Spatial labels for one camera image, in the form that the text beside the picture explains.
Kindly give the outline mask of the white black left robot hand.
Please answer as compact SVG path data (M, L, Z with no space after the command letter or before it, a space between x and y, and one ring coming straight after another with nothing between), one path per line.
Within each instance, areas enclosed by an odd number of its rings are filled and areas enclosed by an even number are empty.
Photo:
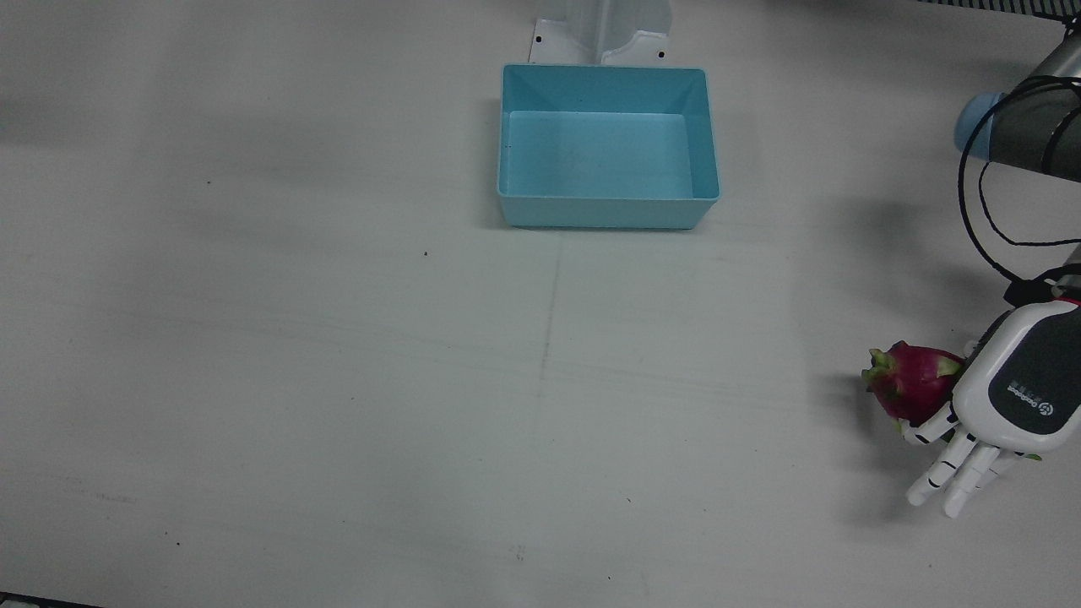
M1057 450L1078 429L1080 308L1075 299L1002 315L976 343L946 404L926 422L904 423L915 445L946 440L906 492L912 507L942 494L957 517L970 497L1028 457Z

